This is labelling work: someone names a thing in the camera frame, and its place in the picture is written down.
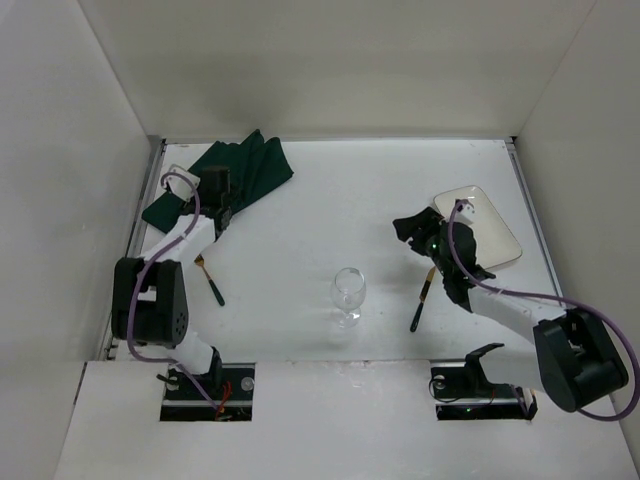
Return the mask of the dark green cloth placemat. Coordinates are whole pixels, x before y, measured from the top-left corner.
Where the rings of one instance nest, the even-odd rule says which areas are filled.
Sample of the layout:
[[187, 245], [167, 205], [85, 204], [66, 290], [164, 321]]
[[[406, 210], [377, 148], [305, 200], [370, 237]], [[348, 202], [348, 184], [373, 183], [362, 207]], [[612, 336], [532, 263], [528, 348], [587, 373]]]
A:
[[[265, 140], [254, 130], [241, 143], [215, 142], [187, 171], [200, 176], [206, 167], [230, 169], [232, 215], [254, 204], [294, 175], [278, 137]], [[142, 213], [142, 219], [163, 233], [176, 224], [183, 202], [163, 193]]]

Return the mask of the white rectangular plate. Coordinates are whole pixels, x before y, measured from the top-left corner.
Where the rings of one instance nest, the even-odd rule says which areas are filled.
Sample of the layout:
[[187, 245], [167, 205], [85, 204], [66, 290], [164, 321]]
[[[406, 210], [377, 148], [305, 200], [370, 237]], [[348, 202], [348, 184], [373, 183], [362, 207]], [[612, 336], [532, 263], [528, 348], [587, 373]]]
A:
[[462, 199], [468, 200], [472, 206], [471, 219], [463, 219], [463, 222], [473, 230], [478, 263], [485, 269], [492, 269], [519, 259], [521, 245], [479, 186], [440, 193], [434, 197], [434, 204], [441, 215], [449, 218], [455, 201]]

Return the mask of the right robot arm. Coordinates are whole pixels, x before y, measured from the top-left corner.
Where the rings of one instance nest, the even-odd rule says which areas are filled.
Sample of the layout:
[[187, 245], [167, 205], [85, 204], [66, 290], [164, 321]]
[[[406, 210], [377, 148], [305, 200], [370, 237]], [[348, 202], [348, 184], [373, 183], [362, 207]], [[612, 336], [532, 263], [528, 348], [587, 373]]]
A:
[[496, 284], [495, 275], [477, 260], [474, 216], [473, 204], [458, 199], [448, 216], [427, 207], [392, 225], [401, 242], [433, 262], [453, 304], [533, 345], [533, 387], [560, 409], [584, 414], [591, 403], [627, 385], [637, 387], [638, 357], [605, 314], [573, 299]]

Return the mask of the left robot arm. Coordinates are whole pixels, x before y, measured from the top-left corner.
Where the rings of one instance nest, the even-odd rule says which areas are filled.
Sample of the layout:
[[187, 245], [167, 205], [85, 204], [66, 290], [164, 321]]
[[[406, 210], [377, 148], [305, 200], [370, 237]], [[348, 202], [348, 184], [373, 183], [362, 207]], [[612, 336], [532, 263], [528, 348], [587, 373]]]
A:
[[173, 170], [161, 177], [164, 187], [171, 178], [188, 188], [184, 207], [156, 246], [116, 263], [112, 334], [126, 342], [136, 360], [172, 365], [187, 378], [217, 389], [222, 383], [222, 361], [217, 349], [190, 326], [184, 273], [229, 226], [231, 172], [218, 165], [205, 168], [197, 177]]

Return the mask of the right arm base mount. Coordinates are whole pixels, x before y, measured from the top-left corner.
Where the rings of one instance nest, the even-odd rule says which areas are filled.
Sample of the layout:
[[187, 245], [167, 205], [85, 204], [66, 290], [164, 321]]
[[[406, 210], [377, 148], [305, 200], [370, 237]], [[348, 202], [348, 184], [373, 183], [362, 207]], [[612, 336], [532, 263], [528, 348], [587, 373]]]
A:
[[490, 343], [463, 359], [431, 363], [428, 390], [438, 421], [524, 420], [538, 412], [535, 393], [509, 383], [491, 382], [482, 367], [486, 355], [504, 347]]

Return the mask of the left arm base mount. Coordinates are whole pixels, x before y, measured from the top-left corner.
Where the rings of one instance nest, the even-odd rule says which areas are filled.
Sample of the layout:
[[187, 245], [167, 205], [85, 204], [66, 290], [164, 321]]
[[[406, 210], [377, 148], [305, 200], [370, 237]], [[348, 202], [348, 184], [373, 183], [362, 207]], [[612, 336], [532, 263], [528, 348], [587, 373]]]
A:
[[212, 405], [189, 380], [174, 368], [156, 378], [163, 383], [162, 422], [249, 422], [253, 414], [256, 367], [251, 363], [227, 363], [212, 380], [196, 379]]

